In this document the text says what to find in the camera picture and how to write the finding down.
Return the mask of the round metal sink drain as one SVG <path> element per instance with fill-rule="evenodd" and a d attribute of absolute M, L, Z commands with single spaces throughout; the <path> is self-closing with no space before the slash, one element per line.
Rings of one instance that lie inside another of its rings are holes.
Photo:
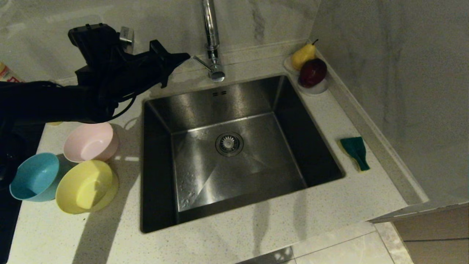
<path fill-rule="evenodd" d="M 235 132 L 226 132 L 216 139 L 215 147 L 222 156 L 234 157 L 243 150 L 244 140 Z"/>

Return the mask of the stainless steel sink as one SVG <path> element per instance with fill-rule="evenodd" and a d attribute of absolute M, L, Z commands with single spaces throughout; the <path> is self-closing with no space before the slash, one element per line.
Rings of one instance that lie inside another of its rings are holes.
<path fill-rule="evenodd" d="M 243 150 L 224 157 L 216 139 Z M 344 178 L 285 75 L 143 104 L 140 229 L 159 231 Z"/>

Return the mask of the beige wooden cabinet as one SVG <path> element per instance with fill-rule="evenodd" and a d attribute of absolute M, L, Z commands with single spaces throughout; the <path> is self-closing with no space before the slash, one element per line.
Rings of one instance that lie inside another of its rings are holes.
<path fill-rule="evenodd" d="M 372 223 L 394 264 L 469 264 L 469 203 Z"/>

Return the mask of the pink bowl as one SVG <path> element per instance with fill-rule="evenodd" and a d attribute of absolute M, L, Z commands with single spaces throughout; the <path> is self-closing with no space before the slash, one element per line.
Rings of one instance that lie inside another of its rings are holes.
<path fill-rule="evenodd" d="M 106 162 L 118 147 L 119 137 L 109 123 L 83 124 L 69 134 L 63 154 L 67 160 L 75 163 L 88 160 Z"/>

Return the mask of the chrome faucet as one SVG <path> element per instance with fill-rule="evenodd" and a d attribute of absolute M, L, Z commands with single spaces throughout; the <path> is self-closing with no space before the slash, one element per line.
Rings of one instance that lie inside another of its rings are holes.
<path fill-rule="evenodd" d="M 197 56 L 193 59 L 209 72 L 209 78 L 215 82 L 223 82 L 225 79 L 224 67 L 218 54 L 220 39 L 218 35 L 218 24 L 213 0 L 201 0 L 204 17 L 204 28 L 206 32 L 206 52 L 209 62 L 206 63 Z"/>

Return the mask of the white fruit dish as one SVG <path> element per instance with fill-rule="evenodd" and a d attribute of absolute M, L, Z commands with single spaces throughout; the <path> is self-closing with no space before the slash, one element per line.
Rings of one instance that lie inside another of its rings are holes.
<path fill-rule="evenodd" d="M 300 92 L 302 92 L 305 95 L 308 96 L 316 96 L 320 95 L 323 92 L 328 90 L 328 81 L 326 78 L 324 78 L 319 84 L 313 86 L 312 88 L 305 88 L 300 85 L 298 82 L 298 77 L 300 75 L 300 71 L 295 70 L 292 65 L 291 65 L 291 55 L 289 55 L 283 62 L 284 68 L 286 69 L 287 72 L 293 74 L 295 77 L 296 84 L 299 87 Z"/>

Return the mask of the yellow pear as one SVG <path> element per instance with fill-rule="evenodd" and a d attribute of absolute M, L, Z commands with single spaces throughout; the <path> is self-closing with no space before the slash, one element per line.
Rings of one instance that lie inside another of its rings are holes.
<path fill-rule="evenodd" d="M 319 39 L 316 39 L 315 41 L 306 44 L 291 55 L 291 66 L 294 70 L 300 71 L 305 62 L 315 59 L 315 54 L 317 51 L 315 44 L 318 42 L 318 40 Z"/>

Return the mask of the black glass cooktop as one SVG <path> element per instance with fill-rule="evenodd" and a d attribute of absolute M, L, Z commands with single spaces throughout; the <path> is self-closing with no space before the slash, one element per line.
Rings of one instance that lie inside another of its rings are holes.
<path fill-rule="evenodd" d="M 19 148 L 15 169 L 37 152 L 40 139 L 44 130 L 44 124 L 16 125 L 13 127 L 13 135 L 20 140 L 15 144 Z M 21 207 L 21 201 L 10 194 L 10 186 L 0 187 L 0 264 L 6 264 L 10 257 L 10 249 L 16 223 Z"/>

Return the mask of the blue bowl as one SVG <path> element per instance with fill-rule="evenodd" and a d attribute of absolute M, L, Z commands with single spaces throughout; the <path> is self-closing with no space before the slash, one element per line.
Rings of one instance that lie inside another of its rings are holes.
<path fill-rule="evenodd" d="M 63 176 L 55 154 L 40 153 L 25 160 L 10 184 L 10 194 L 20 201 L 47 202 L 55 199 Z"/>

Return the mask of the dark red apple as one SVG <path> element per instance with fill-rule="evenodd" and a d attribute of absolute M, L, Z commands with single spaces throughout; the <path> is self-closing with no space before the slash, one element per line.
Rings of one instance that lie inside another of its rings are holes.
<path fill-rule="evenodd" d="M 312 88 L 313 86 L 322 82 L 327 74 L 327 64 L 319 59 L 312 59 L 302 66 L 298 77 L 298 83 L 305 88 Z"/>

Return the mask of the green sponge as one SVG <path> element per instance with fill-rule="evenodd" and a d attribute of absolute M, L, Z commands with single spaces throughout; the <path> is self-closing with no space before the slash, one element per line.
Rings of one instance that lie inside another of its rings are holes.
<path fill-rule="evenodd" d="M 365 172 L 370 169 L 366 160 L 365 141 L 362 137 L 346 137 L 339 140 L 345 152 L 356 162 L 359 171 Z"/>

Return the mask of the yellow bowl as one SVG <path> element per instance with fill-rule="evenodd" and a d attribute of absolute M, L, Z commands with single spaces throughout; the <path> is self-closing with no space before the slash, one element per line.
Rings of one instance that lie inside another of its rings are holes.
<path fill-rule="evenodd" d="M 109 164 L 89 160 L 70 169 L 59 182 L 55 200 L 62 212 L 82 214 L 107 207 L 119 189 L 119 178 Z"/>

